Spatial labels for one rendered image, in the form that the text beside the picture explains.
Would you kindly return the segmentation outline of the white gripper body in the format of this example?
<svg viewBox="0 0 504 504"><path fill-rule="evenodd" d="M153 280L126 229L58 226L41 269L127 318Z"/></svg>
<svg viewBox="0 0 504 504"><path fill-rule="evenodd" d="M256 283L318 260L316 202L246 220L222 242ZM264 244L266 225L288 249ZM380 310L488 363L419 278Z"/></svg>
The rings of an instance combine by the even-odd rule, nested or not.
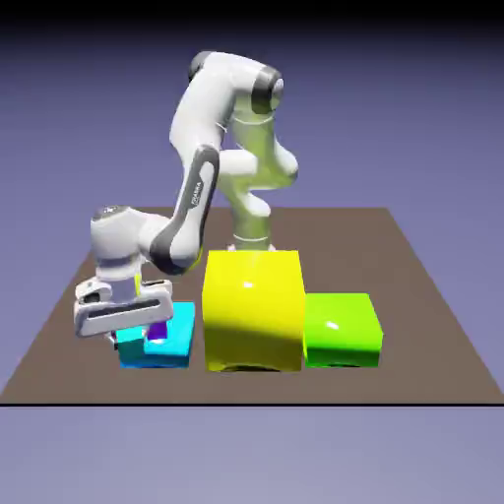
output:
<svg viewBox="0 0 504 504"><path fill-rule="evenodd" d="M88 279L75 289L75 334L88 338L169 320L173 316L171 294L170 281Z"/></svg>

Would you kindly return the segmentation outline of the small teal cube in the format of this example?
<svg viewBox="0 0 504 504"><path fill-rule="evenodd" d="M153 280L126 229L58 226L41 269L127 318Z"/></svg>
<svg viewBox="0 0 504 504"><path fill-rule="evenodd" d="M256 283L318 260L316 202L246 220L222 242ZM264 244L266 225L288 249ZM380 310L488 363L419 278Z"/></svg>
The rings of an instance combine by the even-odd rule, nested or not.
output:
<svg viewBox="0 0 504 504"><path fill-rule="evenodd" d="M122 364L133 365L144 355L144 333L141 326L118 330L116 345Z"/></svg>

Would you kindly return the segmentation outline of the large cyan box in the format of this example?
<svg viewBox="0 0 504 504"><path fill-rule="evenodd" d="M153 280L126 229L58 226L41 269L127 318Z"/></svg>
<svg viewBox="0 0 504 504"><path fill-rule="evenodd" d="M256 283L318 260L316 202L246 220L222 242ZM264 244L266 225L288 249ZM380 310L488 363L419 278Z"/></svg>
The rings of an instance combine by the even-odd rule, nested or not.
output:
<svg viewBox="0 0 504 504"><path fill-rule="evenodd" d="M168 334L165 340L148 341L149 326L141 326L144 333L144 355L133 365L123 368L187 368L195 327L196 307L192 301L176 301L174 314L167 320Z"/></svg>

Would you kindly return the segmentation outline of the large yellow box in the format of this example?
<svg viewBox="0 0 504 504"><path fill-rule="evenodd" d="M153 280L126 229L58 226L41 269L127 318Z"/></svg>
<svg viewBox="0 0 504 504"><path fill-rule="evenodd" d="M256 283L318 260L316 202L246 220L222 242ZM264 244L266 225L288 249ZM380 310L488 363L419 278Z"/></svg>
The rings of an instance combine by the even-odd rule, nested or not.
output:
<svg viewBox="0 0 504 504"><path fill-rule="evenodd" d="M202 290L207 369L299 371L304 306L296 250L210 251Z"/></svg>

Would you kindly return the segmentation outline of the large green box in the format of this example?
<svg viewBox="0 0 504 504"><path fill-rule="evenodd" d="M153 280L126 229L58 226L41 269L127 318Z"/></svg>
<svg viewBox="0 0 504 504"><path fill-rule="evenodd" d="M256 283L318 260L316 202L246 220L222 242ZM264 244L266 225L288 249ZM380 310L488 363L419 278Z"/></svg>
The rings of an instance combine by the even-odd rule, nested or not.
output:
<svg viewBox="0 0 504 504"><path fill-rule="evenodd" d="M383 331L365 292L308 293L305 297L305 365L376 367Z"/></svg>

